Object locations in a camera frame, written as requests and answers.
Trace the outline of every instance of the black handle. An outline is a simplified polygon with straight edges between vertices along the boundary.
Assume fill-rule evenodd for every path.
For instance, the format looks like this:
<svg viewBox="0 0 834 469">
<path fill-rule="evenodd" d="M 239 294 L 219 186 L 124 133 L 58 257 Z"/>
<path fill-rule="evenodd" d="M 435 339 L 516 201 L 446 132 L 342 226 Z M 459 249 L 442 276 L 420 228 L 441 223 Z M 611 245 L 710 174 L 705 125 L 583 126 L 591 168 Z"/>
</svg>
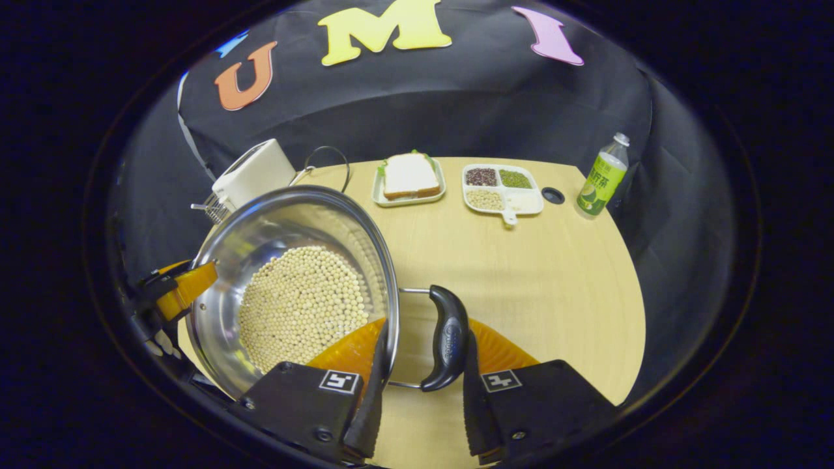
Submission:
<svg viewBox="0 0 834 469">
<path fill-rule="evenodd" d="M 437 306 L 433 353 L 435 368 L 420 382 L 422 391 L 437 391 L 451 384 L 466 365 L 469 318 L 460 299 L 442 286 L 432 285 L 429 297 Z"/>
</svg>

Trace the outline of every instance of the white plate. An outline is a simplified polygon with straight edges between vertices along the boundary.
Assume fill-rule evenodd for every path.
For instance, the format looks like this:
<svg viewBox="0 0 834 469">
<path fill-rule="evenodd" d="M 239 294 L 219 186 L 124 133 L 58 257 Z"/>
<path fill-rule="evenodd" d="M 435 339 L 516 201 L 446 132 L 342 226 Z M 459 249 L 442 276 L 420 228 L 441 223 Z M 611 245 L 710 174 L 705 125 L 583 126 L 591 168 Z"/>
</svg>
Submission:
<svg viewBox="0 0 834 469">
<path fill-rule="evenodd" d="M 370 198 L 382 207 L 396 207 L 397 205 L 413 205 L 425 204 L 426 202 L 434 202 L 443 197 L 446 193 L 446 179 L 443 178 L 443 168 L 440 167 L 440 161 L 432 159 L 435 162 L 435 175 L 440 182 L 440 193 L 430 197 L 400 197 L 399 199 L 388 200 L 385 198 L 385 177 L 376 172 L 374 177 L 374 187 L 370 190 Z"/>
<path fill-rule="evenodd" d="M 493 169 L 495 171 L 495 181 L 498 185 L 468 185 L 466 183 L 466 172 L 470 169 Z M 504 186 L 501 183 L 500 176 L 500 171 L 502 169 L 506 169 L 507 171 L 515 171 L 516 173 L 522 173 L 527 178 L 527 180 L 530 181 L 530 185 L 533 186 L 532 189 L 522 189 L 518 187 Z M 533 177 L 533 174 L 531 174 L 530 171 L 519 166 L 509 166 L 508 164 L 467 164 L 461 172 L 460 183 L 463 187 L 462 192 L 464 196 L 464 202 L 466 203 L 467 207 L 476 212 L 482 212 L 485 214 L 501 214 L 501 216 L 504 217 L 504 222 L 509 225 L 515 225 L 518 223 L 519 220 L 516 217 L 517 214 L 538 214 L 545 207 L 545 200 L 541 197 L 539 185 L 535 183 L 535 178 Z M 466 198 L 466 195 L 472 190 L 486 190 L 489 192 L 496 192 L 500 194 L 501 201 L 504 203 L 504 209 L 477 209 L 472 204 L 470 204 L 469 200 L 467 200 Z"/>
</svg>

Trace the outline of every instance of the sandwich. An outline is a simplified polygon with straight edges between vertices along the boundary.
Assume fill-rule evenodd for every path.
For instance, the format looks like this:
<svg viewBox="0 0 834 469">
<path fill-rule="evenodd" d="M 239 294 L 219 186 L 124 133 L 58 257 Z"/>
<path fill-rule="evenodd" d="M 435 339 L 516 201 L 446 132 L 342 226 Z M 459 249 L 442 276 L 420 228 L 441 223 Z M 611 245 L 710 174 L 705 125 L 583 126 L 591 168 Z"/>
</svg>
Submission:
<svg viewBox="0 0 834 469">
<path fill-rule="evenodd" d="M 383 175 L 383 195 L 388 200 L 403 197 L 431 197 L 440 193 L 435 162 L 429 155 L 412 152 L 396 154 L 379 166 Z"/>
</svg>

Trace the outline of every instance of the round table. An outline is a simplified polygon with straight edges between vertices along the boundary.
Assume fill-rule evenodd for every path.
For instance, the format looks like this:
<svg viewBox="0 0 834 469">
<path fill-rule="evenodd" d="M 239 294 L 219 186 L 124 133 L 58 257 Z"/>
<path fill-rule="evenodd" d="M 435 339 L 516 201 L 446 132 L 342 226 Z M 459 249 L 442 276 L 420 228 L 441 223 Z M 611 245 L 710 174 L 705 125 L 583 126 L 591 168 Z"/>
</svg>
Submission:
<svg viewBox="0 0 834 469">
<path fill-rule="evenodd" d="M 607 210 L 583 218 L 574 198 L 585 178 L 574 166 L 517 159 L 437 158 L 445 195 L 431 203 L 381 207 L 371 199 L 379 161 L 352 163 L 345 193 L 368 211 L 385 238 L 397 282 L 440 285 L 458 295 L 469 316 L 512 340 L 539 361 L 570 363 L 611 403 L 634 385 L 643 358 L 646 318 L 634 265 Z M 528 169 L 540 188 L 565 195 L 540 214 L 500 215 L 466 207 L 467 164 Z M 318 168 L 299 184 L 341 189 L 344 166 Z M 401 332 L 392 380 L 420 382 L 432 368 L 437 310 L 427 295 L 401 295 Z M 195 363 L 180 321 L 179 344 Z M 462 380 L 440 391 L 388 386 L 373 462 L 396 469 L 471 468 L 464 430 Z"/>
</svg>

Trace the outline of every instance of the plastic bottle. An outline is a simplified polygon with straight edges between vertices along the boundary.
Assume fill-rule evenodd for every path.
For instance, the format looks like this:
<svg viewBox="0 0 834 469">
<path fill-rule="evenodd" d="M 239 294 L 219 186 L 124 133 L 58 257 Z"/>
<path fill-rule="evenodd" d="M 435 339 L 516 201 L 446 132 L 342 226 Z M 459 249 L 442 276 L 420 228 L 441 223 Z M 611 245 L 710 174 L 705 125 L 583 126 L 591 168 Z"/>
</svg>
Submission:
<svg viewBox="0 0 834 469">
<path fill-rule="evenodd" d="M 613 142 L 600 149 L 585 185 L 576 195 L 576 207 L 581 214 L 596 217 L 614 195 L 628 169 L 628 143 L 628 137 L 617 133 Z"/>
</svg>

